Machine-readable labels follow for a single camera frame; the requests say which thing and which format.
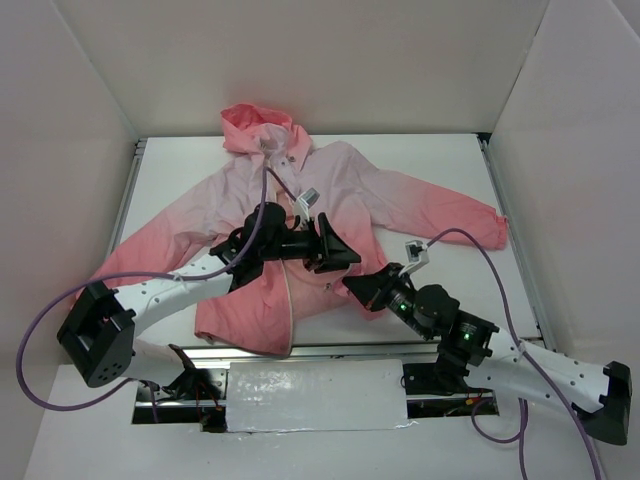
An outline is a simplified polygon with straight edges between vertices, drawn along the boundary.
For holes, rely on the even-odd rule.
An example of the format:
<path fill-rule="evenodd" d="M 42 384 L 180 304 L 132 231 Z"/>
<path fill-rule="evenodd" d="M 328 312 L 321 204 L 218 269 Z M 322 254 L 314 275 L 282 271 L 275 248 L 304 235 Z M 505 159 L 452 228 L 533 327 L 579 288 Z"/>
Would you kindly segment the pink hooded zip jacket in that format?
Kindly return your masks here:
<path fill-rule="evenodd" d="M 170 272 L 197 252 L 226 240 L 261 200 L 280 205 L 287 226 L 326 215 L 361 258 L 353 274 L 370 274 L 387 259 L 376 228 L 447 242 L 507 243 L 507 220 L 474 198 L 376 167 L 352 145 L 315 147 L 286 113 L 237 104 L 221 114 L 231 159 L 123 241 L 99 268 L 112 287 L 145 272 Z M 285 355 L 294 324 L 338 308 L 348 293 L 338 272 L 315 274 L 299 260 L 266 263 L 247 286 L 197 306 L 194 332 L 262 354 Z"/>

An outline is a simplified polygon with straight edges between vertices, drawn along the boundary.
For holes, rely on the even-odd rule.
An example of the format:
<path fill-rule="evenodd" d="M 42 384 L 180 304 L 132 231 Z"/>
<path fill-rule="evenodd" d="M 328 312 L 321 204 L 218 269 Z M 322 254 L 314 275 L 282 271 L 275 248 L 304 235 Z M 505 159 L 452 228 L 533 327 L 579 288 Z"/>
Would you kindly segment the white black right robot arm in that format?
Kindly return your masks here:
<path fill-rule="evenodd" d="M 348 276 L 343 284 L 367 311 L 387 310 L 421 339 L 436 341 L 434 364 L 406 367 L 409 393 L 508 393 L 554 409 L 570 408 L 588 436 L 627 444 L 632 399 L 628 366 L 586 363 L 515 342 L 506 329 L 462 310 L 442 286 L 415 288 L 397 263 L 374 274 Z"/>

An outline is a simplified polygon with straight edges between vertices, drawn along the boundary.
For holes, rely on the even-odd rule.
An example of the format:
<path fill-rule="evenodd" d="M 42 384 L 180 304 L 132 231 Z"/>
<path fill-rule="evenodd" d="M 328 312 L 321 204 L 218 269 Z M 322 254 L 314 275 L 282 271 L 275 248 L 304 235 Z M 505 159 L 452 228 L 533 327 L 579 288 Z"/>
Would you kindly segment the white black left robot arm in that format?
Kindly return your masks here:
<path fill-rule="evenodd" d="M 226 241 L 175 272 L 115 289 L 102 281 L 90 283 L 57 340 L 90 388 L 129 376 L 160 383 L 171 397 L 185 398 L 196 386 L 190 361 L 173 346 L 153 360 L 137 338 L 166 317 L 247 285 L 276 260 L 300 260 L 320 274 L 346 270 L 361 257 L 338 236 L 325 213 L 296 216 L 293 226 L 287 226 L 284 208 L 267 202 Z"/>

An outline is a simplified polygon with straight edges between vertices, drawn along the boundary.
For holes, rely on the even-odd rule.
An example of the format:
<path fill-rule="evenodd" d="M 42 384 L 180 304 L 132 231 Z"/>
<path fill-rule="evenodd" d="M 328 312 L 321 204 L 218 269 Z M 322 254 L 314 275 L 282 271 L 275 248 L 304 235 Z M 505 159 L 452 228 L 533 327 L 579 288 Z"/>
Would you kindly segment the aluminium table edge rail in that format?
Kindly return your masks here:
<path fill-rule="evenodd" d="M 433 361 L 437 355 L 435 343 L 374 343 L 343 345 L 295 346 L 288 356 L 258 355 L 231 347 L 190 347 L 183 352 L 195 368 L 216 369 L 228 367 L 233 362 L 251 361 L 316 361 L 316 360 L 368 360 L 399 358 L 410 361 L 413 357 L 425 357 Z M 129 377 L 149 379 L 169 375 L 176 377 L 183 370 L 183 362 L 170 348 L 158 350 L 151 345 L 151 352 L 134 355 L 125 370 Z"/>

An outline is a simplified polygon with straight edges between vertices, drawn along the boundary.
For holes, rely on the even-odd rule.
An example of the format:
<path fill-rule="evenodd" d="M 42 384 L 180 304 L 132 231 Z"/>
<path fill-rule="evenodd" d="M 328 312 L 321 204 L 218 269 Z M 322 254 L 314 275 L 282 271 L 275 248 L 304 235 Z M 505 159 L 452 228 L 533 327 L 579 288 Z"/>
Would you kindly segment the aluminium right side rail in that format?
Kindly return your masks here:
<path fill-rule="evenodd" d="M 529 262 L 524 255 L 522 249 L 522 243 L 520 241 L 516 218 L 509 204 L 506 196 L 506 189 L 501 180 L 500 172 L 496 162 L 493 159 L 490 149 L 490 140 L 492 134 L 489 132 L 476 132 L 475 137 L 478 141 L 479 148 L 481 150 L 489 177 L 491 179 L 492 187 L 495 192 L 497 202 L 503 215 L 508 218 L 509 223 L 509 243 L 513 251 L 515 262 L 517 264 L 521 280 L 523 282 L 523 288 L 526 292 L 529 306 L 531 308 L 536 328 L 539 332 L 539 340 L 545 346 L 552 351 L 557 351 L 557 342 L 554 338 L 554 334 L 548 325 L 548 318 L 546 308 L 543 305 L 542 298 L 539 289 L 532 276 L 532 271 Z"/>

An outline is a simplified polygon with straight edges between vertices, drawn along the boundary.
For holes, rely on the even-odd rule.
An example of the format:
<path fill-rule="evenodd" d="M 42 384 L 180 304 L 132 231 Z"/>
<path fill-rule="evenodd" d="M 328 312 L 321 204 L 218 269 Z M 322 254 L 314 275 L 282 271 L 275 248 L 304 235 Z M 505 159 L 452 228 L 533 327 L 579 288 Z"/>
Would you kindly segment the aluminium left side rail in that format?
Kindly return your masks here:
<path fill-rule="evenodd" d="M 122 238 L 124 224 L 127 218 L 129 205 L 130 205 L 131 198 L 136 185 L 137 176 L 138 176 L 141 162 L 144 156 L 147 141 L 148 141 L 147 138 L 141 138 L 138 140 L 138 142 L 135 145 L 134 155 L 131 161 L 131 166 L 129 169 L 129 174 L 125 184 L 121 202 L 119 204 L 111 238 L 109 240 L 109 244 L 106 250 L 106 256 L 109 256 L 114 251 L 114 249 L 118 246 Z"/>

